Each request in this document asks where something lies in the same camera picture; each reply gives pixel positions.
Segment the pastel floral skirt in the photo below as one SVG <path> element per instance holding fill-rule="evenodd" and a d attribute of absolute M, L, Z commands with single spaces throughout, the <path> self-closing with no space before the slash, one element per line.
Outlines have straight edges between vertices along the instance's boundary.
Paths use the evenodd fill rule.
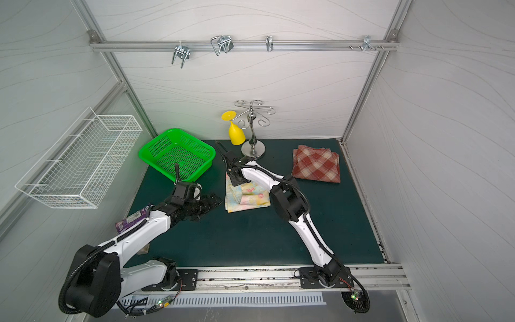
<path fill-rule="evenodd" d="M 228 213 L 271 206 L 269 192 L 254 182 L 233 186 L 229 176 L 226 174 L 225 186 L 225 210 Z"/>

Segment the red plaid skirt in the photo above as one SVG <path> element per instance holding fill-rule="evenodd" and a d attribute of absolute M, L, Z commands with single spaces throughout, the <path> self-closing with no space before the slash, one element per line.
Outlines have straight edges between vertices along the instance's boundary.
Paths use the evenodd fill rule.
<path fill-rule="evenodd" d="M 293 150 L 292 176 L 310 181 L 340 183 L 339 154 L 328 148 L 299 145 Z"/>

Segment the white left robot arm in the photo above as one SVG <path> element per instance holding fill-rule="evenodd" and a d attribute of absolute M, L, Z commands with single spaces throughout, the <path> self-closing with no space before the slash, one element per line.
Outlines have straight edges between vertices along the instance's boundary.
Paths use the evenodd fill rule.
<path fill-rule="evenodd" d="M 179 288 L 182 278 L 174 260 L 159 257 L 126 268 L 144 246 L 181 221 L 199 221 L 222 204 L 216 194 L 201 195 L 182 205 L 167 199 L 147 207 L 149 216 L 135 227 L 98 245 L 85 245 L 72 260 L 58 296 L 59 309 L 68 315 L 106 314 L 115 303 L 146 287 L 164 291 Z"/>

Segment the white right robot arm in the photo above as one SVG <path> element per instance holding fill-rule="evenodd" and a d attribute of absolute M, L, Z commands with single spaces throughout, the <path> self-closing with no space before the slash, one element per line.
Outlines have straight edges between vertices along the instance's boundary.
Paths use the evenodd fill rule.
<path fill-rule="evenodd" d="M 271 173 L 255 161 L 228 162 L 226 173 L 235 186 L 253 182 L 268 191 L 276 213 L 292 225 L 306 246 L 323 287 L 331 288 L 339 282 L 354 286 L 350 270 L 340 263 L 312 222 L 311 205 L 295 178 Z"/>

